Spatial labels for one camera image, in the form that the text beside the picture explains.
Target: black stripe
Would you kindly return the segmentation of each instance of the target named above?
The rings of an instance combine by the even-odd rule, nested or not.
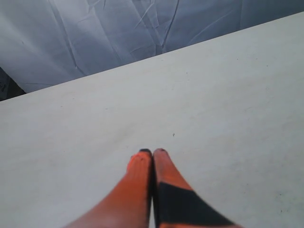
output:
[[[153,203],[157,227],[162,222],[201,226],[233,225],[231,221],[205,203],[194,191],[163,182],[156,188]]]

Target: white platform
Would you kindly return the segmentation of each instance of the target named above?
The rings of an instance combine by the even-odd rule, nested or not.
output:
[[[245,227],[304,224],[304,13],[0,103],[0,227],[58,228],[163,147]]]

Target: wrinkled fabric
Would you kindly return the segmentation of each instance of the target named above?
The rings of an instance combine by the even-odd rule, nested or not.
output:
[[[31,92],[301,11],[303,0],[1,0],[0,67]]]

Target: gray fabric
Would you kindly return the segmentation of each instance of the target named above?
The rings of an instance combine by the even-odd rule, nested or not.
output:
[[[303,10],[303,0],[1,0],[0,67],[31,92]]]

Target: white surface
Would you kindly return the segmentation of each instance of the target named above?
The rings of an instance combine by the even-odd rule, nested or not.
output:
[[[0,0],[0,67],[32,92],[301,11],[303,0]]]
[[[303,21],[297,14],[1,102],[0,227],[65,225],[145,147],[166,148],[198,194],[237,223],[303,227]]]

